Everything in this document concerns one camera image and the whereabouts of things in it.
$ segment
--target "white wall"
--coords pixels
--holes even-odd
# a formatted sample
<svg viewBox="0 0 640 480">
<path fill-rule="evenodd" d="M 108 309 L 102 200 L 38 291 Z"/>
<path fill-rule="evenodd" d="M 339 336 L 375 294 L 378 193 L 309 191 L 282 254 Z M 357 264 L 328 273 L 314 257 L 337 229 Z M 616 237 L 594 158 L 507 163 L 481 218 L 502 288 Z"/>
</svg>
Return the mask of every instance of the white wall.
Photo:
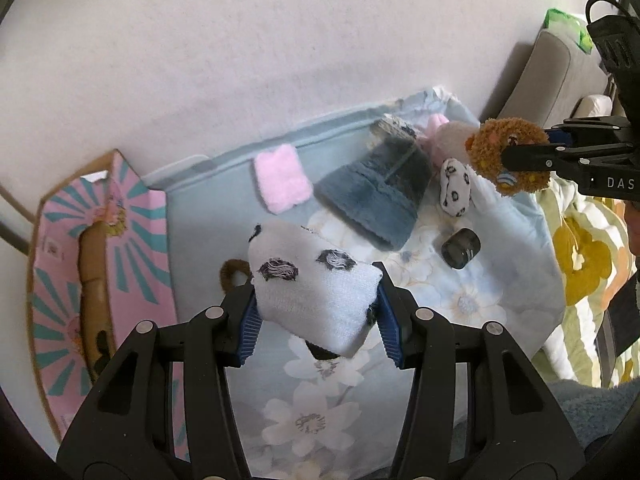
<svg viewBox="0 0 640 480">
<path fill-rule="evenodd" d="M 22 216 L 4 197 L 0 196 L 0 224 L 19 236 L 22 240 L 31 241 L 33 224 Z"/>
<path fill-rule="evenodd" d="M 497 112 L 546 9 L 586 1 L 16 0 L 0 182 L 34 210 L 114 147 L 145 174 L 434 84 Z"/>
<path fill-rule="evenodd" d="M 36 386 L 26 313 L 27 257 L 0 238 L 0 385 L 34 440 L 55 458 L 53 435 Z"/>
</svg>

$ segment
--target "gray fluffy fabric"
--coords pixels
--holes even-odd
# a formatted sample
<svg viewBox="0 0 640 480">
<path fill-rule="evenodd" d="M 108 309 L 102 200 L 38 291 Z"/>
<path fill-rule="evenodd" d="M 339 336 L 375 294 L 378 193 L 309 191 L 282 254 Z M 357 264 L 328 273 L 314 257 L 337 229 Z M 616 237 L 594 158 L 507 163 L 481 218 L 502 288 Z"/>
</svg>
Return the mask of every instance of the gray fluffy fabric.
<svg viewBox="0 0 640 480">
<path fill-rule="evenodd" d="M 387 137 L 364 158 L 330 173 L 316 194 L 384 250 L 409 239 L 431 178 L 431 164 L 412 140 Z"/>
<path fill-rule="evenodd" d="M 591 388 L 575 381 L 549 383 L 549 390 L 562 408 L 583 449 L 591 442 L 614 431 L 640 394 L 640 378 L 612 389 Z M 450 461 L 465 454 L 466 421 L 453 429 Z M 390 468 L 375 471 L 360 480 L 387 478 Z"/>
</svg>

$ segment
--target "yellow floral fabric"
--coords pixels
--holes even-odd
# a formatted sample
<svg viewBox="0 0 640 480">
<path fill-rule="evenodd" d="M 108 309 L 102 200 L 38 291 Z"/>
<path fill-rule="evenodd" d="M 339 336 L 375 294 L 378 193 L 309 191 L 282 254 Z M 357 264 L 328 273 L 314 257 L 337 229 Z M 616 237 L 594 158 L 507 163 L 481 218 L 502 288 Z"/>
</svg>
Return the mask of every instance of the yellow floral fabric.
<svg viewBox="0 0 640 480">
<path fill-rule="evenodd" d="M 553 235 L 556 259 L 564 274 L 564 294 L 567 305 L 575 305 L 593 294 L 600 280 L 611 274 L 612 254 L 606 243 L 594 240 L 580 227 L 575 218 L 564 218 L 564 223 Z"/>
<path fill-rule="evenodd" d="M 633 343 L 617 358 L 608 386 L 612 388 L 628 383 L 638 376 L 640 376 L 640 340 Z"/>
<path fill-rule="evenodd" d="M 536 193 L 536 201 L 544 212 L 562 272 L 566 311 L 534 364 L 548 380 L 609 386 L 600 378 L 595 339 L 609 301 L 635 271 L 622 220 L 624 204 L 583 196 L 574 182 L 555 174 L 549 188 Z M 629 359 L 630 355 L 616 364 L 614 382 L 628 372 Z"/>
</svg>

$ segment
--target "brown fluffy toy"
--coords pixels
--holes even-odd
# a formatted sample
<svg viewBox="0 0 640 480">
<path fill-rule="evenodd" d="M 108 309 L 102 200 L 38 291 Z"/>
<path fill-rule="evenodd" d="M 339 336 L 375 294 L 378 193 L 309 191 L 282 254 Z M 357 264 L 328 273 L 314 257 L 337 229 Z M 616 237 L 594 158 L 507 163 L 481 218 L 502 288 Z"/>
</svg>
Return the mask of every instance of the brown fluffy toy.
<svg viewBox="0 0 640 480">
<path fill-rule="evenodd" d="M 225 294 L 231 292 L 231 290 L 236 286 L 234 284 L 234 277 L 236 272 L 240 272 L 240 274 L 244 274 L 246 278 L 251 279 L 251 269 L 249 268 L 249 262 L 245 260 L 227 260 L 220 267 L 220 286 L 222 287 L 222 291 Z"/>
<path fill-rule="evenodd" d="M 500 160 L 507 146 L 548 144 L 545 131 L 524 119 L 489 119 L 466 140 L 466 152 L 476 172 L 495 184 L 502 195 L 532 193 L 548 186 L 548 171 L 508 171 Z"/>
</svg>

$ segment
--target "dark glass jar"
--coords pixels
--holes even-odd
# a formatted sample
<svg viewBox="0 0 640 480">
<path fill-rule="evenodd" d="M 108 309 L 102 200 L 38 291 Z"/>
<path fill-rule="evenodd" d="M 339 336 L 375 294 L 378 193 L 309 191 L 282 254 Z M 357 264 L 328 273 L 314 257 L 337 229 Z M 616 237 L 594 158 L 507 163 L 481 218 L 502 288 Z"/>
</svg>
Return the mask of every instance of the dark glass jar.
<svg viewBox="0 0 640 480">
<path fill-rule="evenodd" d="M 480 238 L 466 227 L 442 244 L 442 257 L 453 269 L 463 269 L 479 251 Z"/>
</svg>

